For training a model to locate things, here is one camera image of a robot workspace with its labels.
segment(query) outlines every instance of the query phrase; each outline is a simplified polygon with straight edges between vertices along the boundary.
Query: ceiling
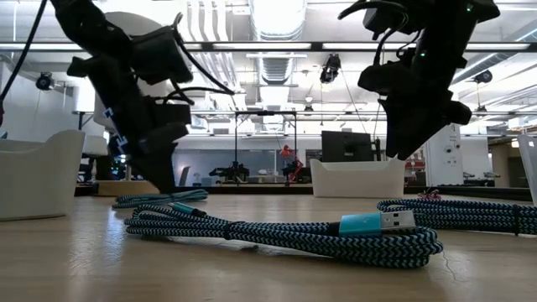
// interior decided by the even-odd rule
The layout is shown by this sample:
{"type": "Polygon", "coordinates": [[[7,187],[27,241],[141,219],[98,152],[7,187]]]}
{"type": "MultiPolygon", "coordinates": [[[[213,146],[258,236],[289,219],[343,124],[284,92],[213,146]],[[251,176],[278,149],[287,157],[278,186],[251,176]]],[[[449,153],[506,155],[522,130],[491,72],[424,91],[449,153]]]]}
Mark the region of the ceiling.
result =
{"type": "MultiPolygon", "coordinates": [[[[0,40],[9,42],[13,41],[14,38],[15,41],[24,42],[34,21],[39,2],[38,0],[20,2],[0,0],[0,40]]],[[[136,13],[161,24],[167,24],[173,20],[181,8],[180,3],[182,2],[184,1],[95,1],[105,12],[136,13]]],[[[304,41],[370,41],[372,34],[362,26],[363,14],[356,13],[342,21],[336,19],[337,14],[350,3],[352,2],[347,0],[309,0],[301,39],[304,41]]],[[[514,41],[512,37],[518,30],[535,21],[537,0],[502,0],[496,1],[496,4],[501,9],[501,16],[486,23],[480,23],[473,33],[472,41],[514,41]]],[[[200,6],[201,34],[205,40],[209,40],[208,34],[203,30],[205,7],[203,0],[200,1],[200,6]]],[[[226,6],[226,30],[230,39],[233,41],[252,40],[248,1],[229,0],[226,1],[226,6]]],[[[282,8],[274,6],[274,12],[267,13],[273,14],[276,21],[279,9],[282,8]]],[[[189,18],[186,20],[190,30],[192,29],[191,13],[190,1],[189,18]]],[[[395,34],[390,38],[390,41],[409,41],[411,38],[405,34],[395,34]]],[[[35,41],[68,42],[56,22],[54,9],[51,5],[45,11],[35,41]]],[[[352,102],[355,102],[359,109],[377,110],[378,95],[357,87],[361,71],[373,62],[373,54],[341,53],[343,72],[332,84],[323,86],[321,93],[321,84],[318,81],[319,70],[326,61],[327,55],[327,53],[308,53],[306,58],[295,60],[291,84],[296,84],[298,87],[289,90],[288,103],[291,104],[290,106],[302,110],[305,98],[311,96],[316,110],[320,110],[321,107],[323,111],[354,110],[352,102]]],[[[476,55],[479,54],[466,54],[465,57],[471,60],[476,55]]],[[[71,57],[72,54],[67,53],[31,53],[23,70],[30,74],[39,71],[53,71],[57,80],[66,81],[68,85],[76,86],[78,80],[65,74],[71,57]]],[[[246,105],[259,104],[262,100],[259,98],[255,60],[248,59],[246,53],[233,53],[232,58],[241,88],[246,92],[246,105]]],[[[393,53],[385,54],[384,60],[393,59],[393,53]]],[[[537,76],[535,65],[537,65],[537,54],[518,54],[491,67],[490,71],[494,75],[494,80],[489,84],[480,86],[479,93],[477,93],[477,87],[474,83],[464,81],[454,85],[451,89],[459,96],[461,102],[466,103],[471,108],[476,108],[478,102],[496,102],[500,105],[492,106],[494,111],[515,110],[521,106],[537,103],[537,97],[535,97],[537,90],[535,94],[529,90],[528,93],[524,94],[524,97],[516,97],[518,91],[533,85],[529,79],[534,79],[537,76]],[[507,96],[514,97],[507,102],[498,102],[507,96]]],[[[481,125],[494,124],[494,120],[498,120],[498,118],[489,119],[482,122],[481,125]]]]}

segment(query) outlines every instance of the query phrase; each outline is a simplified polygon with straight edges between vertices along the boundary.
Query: usb connector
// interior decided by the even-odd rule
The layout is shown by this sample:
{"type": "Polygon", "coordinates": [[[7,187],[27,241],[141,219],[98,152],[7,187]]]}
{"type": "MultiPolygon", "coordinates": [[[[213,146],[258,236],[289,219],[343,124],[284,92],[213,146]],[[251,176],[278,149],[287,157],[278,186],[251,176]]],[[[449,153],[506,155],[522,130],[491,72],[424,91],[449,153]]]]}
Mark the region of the usb connector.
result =
{"type": "Polygon", "coordinates": [[[380,236],[382,231],[412,227],[415,227],[412,211],[345,215],[339,225],[339,236],[380,236]]]}

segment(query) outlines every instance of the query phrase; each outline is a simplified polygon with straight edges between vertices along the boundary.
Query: braided usb cable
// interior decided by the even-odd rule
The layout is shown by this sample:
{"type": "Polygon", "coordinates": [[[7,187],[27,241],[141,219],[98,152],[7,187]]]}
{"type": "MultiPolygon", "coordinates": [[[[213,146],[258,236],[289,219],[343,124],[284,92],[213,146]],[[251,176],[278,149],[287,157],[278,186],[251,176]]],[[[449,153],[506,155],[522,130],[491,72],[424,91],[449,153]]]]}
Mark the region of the braided usb cable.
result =
{"type": "Polygon", "coordinates": [[[174,194],[124,195],[116,199],[114,209],[134,208],[140,205],[165,205],[169,202],[189,202],[207,199],[205,190],[191,190],[174,194]]]}
{"type": "Polygon", "coordinates": [[[227,221],[202,211],[189,215],[153,205],[138,206],[125,224],[130,234],[242,240],[387,268],[423,267],[430,255],[443,248],[436,232],[425,227],[391,231],[382,237],[350,238],[337,236],[339,222],[227,221]]]}
{"type": "Polygon", "coordinates": [[[537,207],[465,200],[385,200],[380,211],[414,212],[417,226],[537,234],[537,207]]]}

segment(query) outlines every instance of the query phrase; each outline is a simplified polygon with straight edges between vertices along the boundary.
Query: wooden table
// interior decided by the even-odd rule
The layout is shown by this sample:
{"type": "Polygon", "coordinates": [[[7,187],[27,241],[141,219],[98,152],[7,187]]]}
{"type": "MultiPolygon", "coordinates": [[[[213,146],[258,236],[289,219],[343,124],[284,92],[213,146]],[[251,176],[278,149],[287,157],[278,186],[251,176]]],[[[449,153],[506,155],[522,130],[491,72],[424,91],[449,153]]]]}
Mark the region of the wooden table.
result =
{"type": "MultiPolygon", "coordinates": [[[[69,217],[0,223],[0,301],[535,301],[534,237],[439,232],[445,253],[421,269],[349,265],[220,239],[142,240],[130,210],[81,197],[69,217]]],[[[246,221],[338,221],[375,200],[212,195],[198,207],[246,221]]]]}

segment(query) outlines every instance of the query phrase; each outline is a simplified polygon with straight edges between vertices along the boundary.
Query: ceiling duct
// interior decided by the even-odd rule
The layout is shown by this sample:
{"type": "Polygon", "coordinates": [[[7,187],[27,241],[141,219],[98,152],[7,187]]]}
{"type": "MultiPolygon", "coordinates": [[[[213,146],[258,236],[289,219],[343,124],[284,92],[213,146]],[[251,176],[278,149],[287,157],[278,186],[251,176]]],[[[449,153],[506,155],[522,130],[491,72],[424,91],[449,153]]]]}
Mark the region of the ceiling duct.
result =
{"type": "MultiPolygon", "coordinates": [[[[523,28],[517,30],[514,34],[509,35],[503,39],[502,42],[537,42],[537,20],[532,21],[525,25],[523,28]]],[[[517,53],[495,53],[495,54],[483,54],[473,56],[467,63],[467,68],[460,70],[453,77],[452,85],[458,82],[467,80],[475,75],[478,75],[492,66],[499,64],[517,53]]]]}
{"type": "MultiPolygon", "coordinates": [[[[248,0],[251,26],[257,41],[297,41],[305,23],[307,0],[248,0]]],[[[294,59],[260,58],[261,79],[283,85],[291,76],[294,59]]]]}

